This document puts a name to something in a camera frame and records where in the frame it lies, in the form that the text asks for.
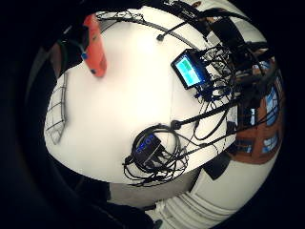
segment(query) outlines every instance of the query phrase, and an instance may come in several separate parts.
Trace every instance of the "electronic device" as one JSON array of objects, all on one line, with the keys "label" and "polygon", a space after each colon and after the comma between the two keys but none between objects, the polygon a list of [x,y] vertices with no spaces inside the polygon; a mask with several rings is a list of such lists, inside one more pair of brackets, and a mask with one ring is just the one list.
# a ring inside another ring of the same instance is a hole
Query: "electronic device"
[{"label": "electronic device", "polygon": [[185,50],[176,57],[171,66],[186,90],[210,80],[210,75],[196,56],[195,50]]},{"label": "electronic device", "polygon": [[132,150],[134,162],[141,167],[153,169],[162,165],[158,158],[165,150],[161,145],[161,140],[154,134],[145,135]]}]

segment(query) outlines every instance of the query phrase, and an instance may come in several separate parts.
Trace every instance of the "table surface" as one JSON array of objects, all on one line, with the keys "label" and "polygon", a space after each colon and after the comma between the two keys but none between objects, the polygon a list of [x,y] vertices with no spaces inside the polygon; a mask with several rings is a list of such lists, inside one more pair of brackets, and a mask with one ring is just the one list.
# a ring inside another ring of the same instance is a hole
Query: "table surface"
[{"label": "table surface", "polygon": [[[145,7],[134,11],[142,12],[147,21],[166,28],[181,22],[161,10]],[[202,35],[191,26],[175,32],[198,48],[205,48]],[[194,91],[183,88],[171,67],[171,62],[189,47],[171,35],[159,42],[156,40],[159,33],[162,31],[135,23],[116,23],[101,34],[108,62],[104,77],[92,76],[84,62],[68,71],[64,133],[57,145],[45,133],[47,148],[58,161],[87,177],[132,183],[124,175],[122,163],[131,153],[134,138],[157,123],[170,125],[173,119],[183,120],[199,114],[201,104],[193,97]],[[215,70],[209,68],[209,72],[215,73]],[[231,109],[228,118],[234,119],[235,114],[236,110]],[[198,135],[208,134],[221,116],[222,113],[202,120]],[[178,132],[191,138],[193,123]],[[223,122],[207,142],[225,132]],[[167,134],[159,137],[167,148],[173,146]],[[215,146],[221,152],[233,141],[234,135],[231,135]],[[213,146],[190,155],[185,173],[216,155]],[[132,170],[141,175],[136,167]]]}]

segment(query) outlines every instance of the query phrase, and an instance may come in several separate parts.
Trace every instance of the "black cable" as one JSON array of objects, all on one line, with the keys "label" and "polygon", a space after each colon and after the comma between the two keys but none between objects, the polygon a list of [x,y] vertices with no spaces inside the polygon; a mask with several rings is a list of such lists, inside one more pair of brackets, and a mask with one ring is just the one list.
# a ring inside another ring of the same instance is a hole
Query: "black cable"
[{"label": "black cable", "polygon": [[206,148],[206,147],[208,147],[208,146],[210,146],[210,145],[215,144],[217,141],[219,141],[219,140],[221,140],[221,139],[223,139],[223,138],[225,138],[225,137],[228,137],[228,136],[230,136],[230,135],[235,135],[235,134],[237,134],[237,133],[239,133],[239,132],[243,132],[243,131],[246,131],[246,130],[248,130],[248,129],[252,129],[252,128],[255,127],[255,126],[258,126],[258,125],[261,125],[261,124],[267,122],[269,119],[273,118],[273,116],[274,116],[274,114],[273,114],[273,113],[274,113],[274,109],[277,109],[277,115],[278,115],[279,111],[281,110],[279,104],[280,104],[280,102],[281,102],[282,99],[283,99],[283,96],[278,100],[277,105],[274,106],[268,113],[266,113],[266,115],[264,115],[262,118],[260,118],[254,125],[240,128],[240,129],[235,130],[235,131],[233,131],[233,132],[231,132],[231,133],[228,133],[228,134],[226,134],[226,135],[223,135],[223,136],[221,136],[221,137],[219,137],[219,138],[217,138],[217,139],[215,139],[215,140],[213,140],[213,141],[211,141],[211,142],[202,143],[202,144],[200,144],[200,147],[199,147],[199,148],[194,149],[194,150],[191,150],[191,151],[189,151],[189,152],[187,152],[186,154],[181,155],[181,156],[188,156],[188,155],[191,155],[191,154],[197,152],[198,150],[201,150],[201,149],[203,149],[203,148]]}]

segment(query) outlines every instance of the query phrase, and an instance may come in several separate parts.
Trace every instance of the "orange handle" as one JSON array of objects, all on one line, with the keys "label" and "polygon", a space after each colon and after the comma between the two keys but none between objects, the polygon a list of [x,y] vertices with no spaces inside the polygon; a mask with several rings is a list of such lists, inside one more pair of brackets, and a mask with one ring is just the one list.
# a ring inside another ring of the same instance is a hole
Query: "orange handle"
[{"label": "orange handle", "polygon": [[89,28],[89,46],[82,55],[92,74],[102,77],[107,69],[107,60],[103,49],[101,30],[95,14],[86,17],[84,26]]}]

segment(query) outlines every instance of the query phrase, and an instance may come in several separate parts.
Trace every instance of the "monitor screen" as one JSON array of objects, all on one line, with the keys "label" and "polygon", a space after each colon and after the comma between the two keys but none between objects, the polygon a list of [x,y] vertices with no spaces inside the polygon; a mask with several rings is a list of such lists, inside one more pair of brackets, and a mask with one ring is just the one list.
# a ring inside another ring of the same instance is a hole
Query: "monitor screen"
[{"label": "monitor screen", "polygon": [[191,58],[188,50],[181,53],[172,63],[172,67],[180,78],[185,89],[189,89],[206,81],[205,68],[199,61]]}]

